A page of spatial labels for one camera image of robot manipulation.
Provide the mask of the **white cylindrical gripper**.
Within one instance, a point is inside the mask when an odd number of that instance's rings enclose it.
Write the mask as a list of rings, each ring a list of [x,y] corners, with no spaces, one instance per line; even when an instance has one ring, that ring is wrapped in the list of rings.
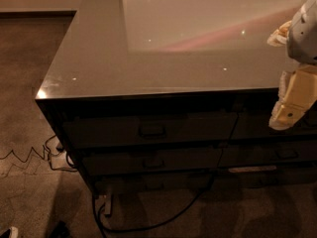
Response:
[[[287,46],[288,56],[302,64],[280,77],[278,100],[268,126],[282,131],[293,127],[317,101],[317,0],[306,0],[293,16],[266,41],[272,47]]]

